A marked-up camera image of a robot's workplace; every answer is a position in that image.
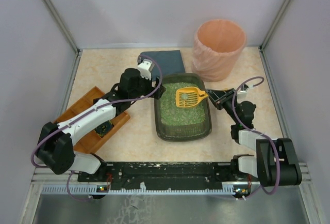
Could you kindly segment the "yellow plastic litter scoop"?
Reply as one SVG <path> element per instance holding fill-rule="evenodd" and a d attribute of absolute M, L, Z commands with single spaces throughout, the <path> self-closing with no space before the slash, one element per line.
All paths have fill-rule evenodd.
<path fill-rule="evenodd" d="M 198 87 L 179 88 L 175 94 L 176 107 L 193 108 L 198 106 L 207 97 L 209 97 L 208 93 Z"/>

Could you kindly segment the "dark green litter box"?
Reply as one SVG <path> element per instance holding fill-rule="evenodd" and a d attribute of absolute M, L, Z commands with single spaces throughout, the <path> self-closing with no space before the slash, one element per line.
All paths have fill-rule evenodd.
<path fill-rule="evenodd" d="M 193 73 L 165 76 L 162 80 L 165 92 L 154 101 L 155 126 L 159 138 L 165 141 L 193 141 L 207 137 L 212 131 L 211 114 L 207 100 L 193 108 L 178 108 L 175 94 L 182 87 L 198 87 L 205 90 L 204 82 Z"/>

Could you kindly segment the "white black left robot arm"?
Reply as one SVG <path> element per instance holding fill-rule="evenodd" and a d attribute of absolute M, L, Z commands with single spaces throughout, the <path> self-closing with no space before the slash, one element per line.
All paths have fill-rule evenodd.
<path fill-rule="evenodd" d="M 136 101 L 159 99 L 164 93 L 162 76 L 152 79 L 148 69 L 126 69 L 112 89 L 82 113 L 67 121 L 46 123 L 31 155 L 36 168 L 49 168 L 54 174 L 67 171 L 95 174 L 102 162 L 93 155 L 74 151 L 85 135 L 125 112 Z"/>

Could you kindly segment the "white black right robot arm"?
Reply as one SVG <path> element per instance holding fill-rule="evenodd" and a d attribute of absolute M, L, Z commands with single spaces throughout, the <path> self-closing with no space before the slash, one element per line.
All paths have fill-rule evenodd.
<path fill-rule="evenodd" d="M 238 102 L 233 100 L 234 89 L 212 90 L 207 89 L 209 100 L 218 110 L 225 110 L 234 120 L 231 128 L 232 139 L 239 145 L 256 152 L 255 156 L 237 155 L 234 161 L 237 170 L 257 178 L 263 187 L 276 185 L 279 176 L 279 186 L 300 185 L 302 173 L 294 145 L 289 138 L 273 140 L 278 156 L 275 156 L 273 147 L 264 135 L 251 132 L 254 128 L 254 111 L 257 106 L 250 101 Z"/>

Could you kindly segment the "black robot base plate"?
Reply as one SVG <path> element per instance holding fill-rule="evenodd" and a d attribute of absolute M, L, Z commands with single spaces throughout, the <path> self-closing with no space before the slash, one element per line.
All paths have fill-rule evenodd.
<path fill-rule="evenodd" d="M 78 182 L 110 183 L 112 190 L 139 189 L 141 183 L 147 190 L 216 190 L 249 180 L 257 181 L 223 162 L 105 162 L 95 174 L 78 174 Z"/>

